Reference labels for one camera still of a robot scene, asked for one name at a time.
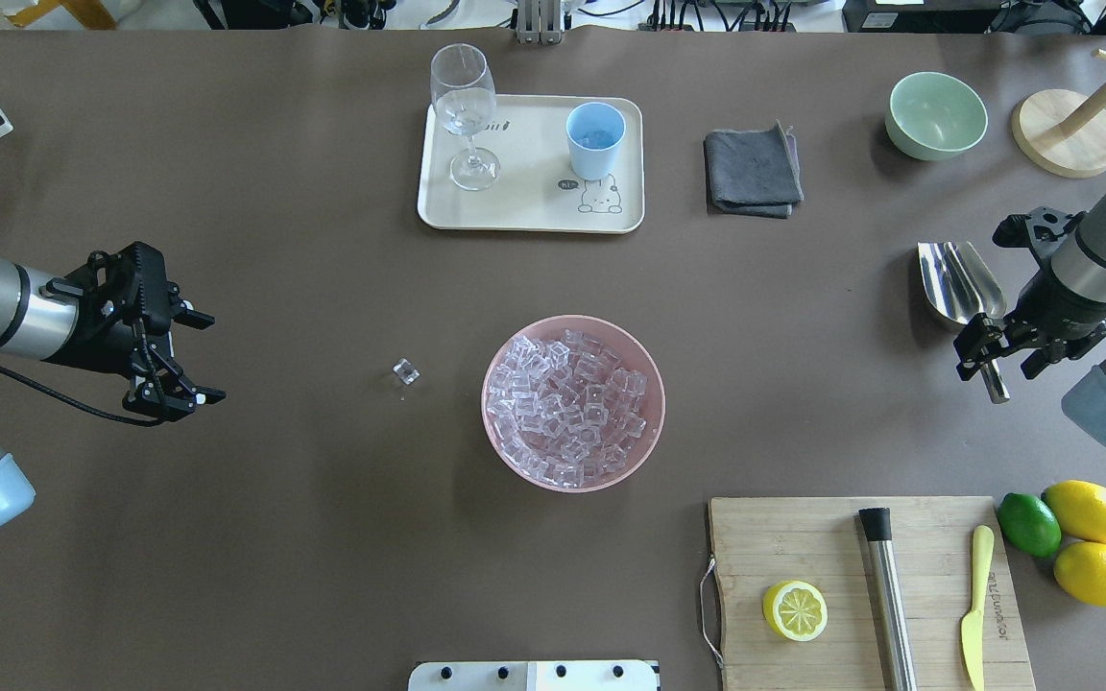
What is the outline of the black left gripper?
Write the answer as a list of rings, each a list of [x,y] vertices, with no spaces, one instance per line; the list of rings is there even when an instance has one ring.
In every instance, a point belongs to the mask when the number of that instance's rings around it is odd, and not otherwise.
[[[225,391],[190,381],[170,350],[161,348],[173,323],[204,331],[216,320],[188,300],[171,300],[159,250],[145,242],[112,254],[96,250],[83,266],[46,281],[42,294],[73,299],[76,306],[67,341],[45,362],[129,377],[123,399],[127,411],[160,425],[227,398]]]

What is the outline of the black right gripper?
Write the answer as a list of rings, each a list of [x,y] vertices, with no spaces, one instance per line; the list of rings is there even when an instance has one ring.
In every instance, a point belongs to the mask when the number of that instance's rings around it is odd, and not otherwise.
[[[1066,357],[1081,357],[1106,338],[1106,303],[1082,299],[1050,271],[1050,258],[1063,248],[1085,218],[1054,208],[1010,214],[997,226],[1000,248],[1023,248],[1039,271],[1019,293],[1005,318],[970,318],[954,337],[956,371],[970,381],[975,371],[1014,350],[1030,350],[1020,370],[1027,380]]]

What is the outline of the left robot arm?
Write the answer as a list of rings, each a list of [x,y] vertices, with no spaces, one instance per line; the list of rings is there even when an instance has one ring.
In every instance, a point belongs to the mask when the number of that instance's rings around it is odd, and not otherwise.
[[[173,350],[173,328],[212,324],[182,296],[161,252],[145,242],[96,250],[64,274],[0,258],[0,355],[123,377],[124,410],[100,410],[3,364],[0,375],[101,419],[158,427],[223,401],[225,391],[194,383]],[[35,486],[0,442],[0,528],[35,500]]]

